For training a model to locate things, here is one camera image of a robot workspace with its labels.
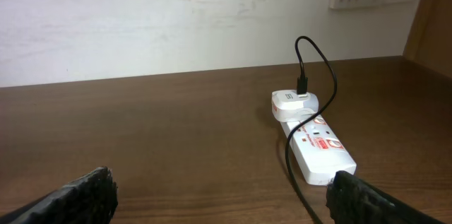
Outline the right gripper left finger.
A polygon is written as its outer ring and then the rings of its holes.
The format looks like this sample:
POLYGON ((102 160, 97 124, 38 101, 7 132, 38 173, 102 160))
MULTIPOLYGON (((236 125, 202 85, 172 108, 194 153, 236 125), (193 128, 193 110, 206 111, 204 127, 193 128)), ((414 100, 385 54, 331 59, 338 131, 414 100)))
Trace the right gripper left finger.
POLYGON ((5 224, 109 224, 118 186, 108 167, 98 167, 1 217, 5 224))

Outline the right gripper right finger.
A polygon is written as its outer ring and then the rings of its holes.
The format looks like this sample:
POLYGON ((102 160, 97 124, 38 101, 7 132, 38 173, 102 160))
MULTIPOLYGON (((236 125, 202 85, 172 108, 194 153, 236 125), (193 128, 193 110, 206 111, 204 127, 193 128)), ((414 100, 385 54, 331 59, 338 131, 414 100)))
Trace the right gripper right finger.
POLYGON ((441 224, 346 171, 336 172, 326 200, 335 224, 441 224))

